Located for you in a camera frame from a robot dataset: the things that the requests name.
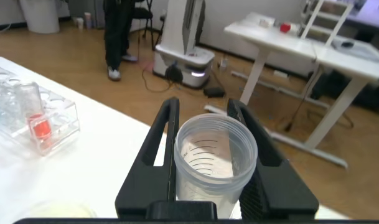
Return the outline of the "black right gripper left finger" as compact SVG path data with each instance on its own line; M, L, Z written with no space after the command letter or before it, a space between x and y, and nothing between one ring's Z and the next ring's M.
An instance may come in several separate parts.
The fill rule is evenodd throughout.
M154 166L167 128L163 165ZM115 199L118 218L145 218L150 204L175 200L174 143L179 129L179 99L165 100Z

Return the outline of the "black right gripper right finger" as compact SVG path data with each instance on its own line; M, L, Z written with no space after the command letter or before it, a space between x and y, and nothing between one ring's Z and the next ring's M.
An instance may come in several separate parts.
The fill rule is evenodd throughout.
M243 219L314 219L319 202L280 153L245 104L229 100L227 115L244 124L256 140L255 171L239 199Z

